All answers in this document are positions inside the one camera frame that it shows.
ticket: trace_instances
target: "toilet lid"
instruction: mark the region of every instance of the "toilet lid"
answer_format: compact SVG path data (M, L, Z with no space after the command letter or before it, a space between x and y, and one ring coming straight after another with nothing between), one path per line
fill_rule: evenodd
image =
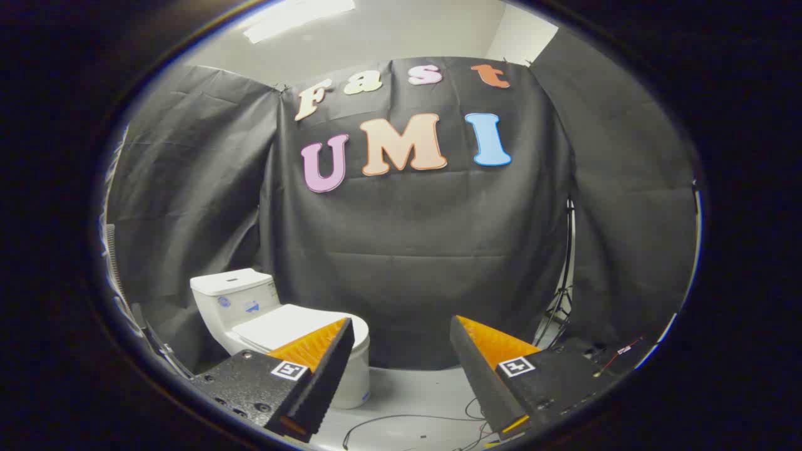
M337 311L322 311L285 304L264 315L233 328L248 345L261 351L272 351L344 317L354 325L354 347L367 345L367 323L362 318Z

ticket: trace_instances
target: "ceiling light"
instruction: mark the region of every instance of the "ceiling light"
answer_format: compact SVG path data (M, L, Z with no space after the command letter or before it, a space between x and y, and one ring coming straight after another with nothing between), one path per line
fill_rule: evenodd
M251 43L258 43L296 26L354 9L354 0L284 0L255 14L245 30Z

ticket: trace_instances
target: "white toilet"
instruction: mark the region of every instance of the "white toilet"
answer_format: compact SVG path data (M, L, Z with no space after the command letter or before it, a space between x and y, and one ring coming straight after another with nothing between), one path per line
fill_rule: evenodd
M200 316L212 337L231 354L245 349L270 352L312 331L351 318L354 347L331 401L335 408L355 408L370 395L367 323L358 316L281 305L273 276L252 269L190 279Z

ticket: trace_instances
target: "toilet tank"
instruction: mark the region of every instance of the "toilet tank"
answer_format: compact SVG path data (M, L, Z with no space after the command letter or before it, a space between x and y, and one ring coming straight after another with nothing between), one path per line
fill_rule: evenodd
M206 327L226 351L226 332L281 306L273 276L250 268L194 277L189 286Z

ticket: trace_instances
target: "screw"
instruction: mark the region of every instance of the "screw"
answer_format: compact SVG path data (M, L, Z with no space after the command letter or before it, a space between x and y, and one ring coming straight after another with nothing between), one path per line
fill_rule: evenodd
M546 410L554 404L554 400L545 400L537 405L537 410Z

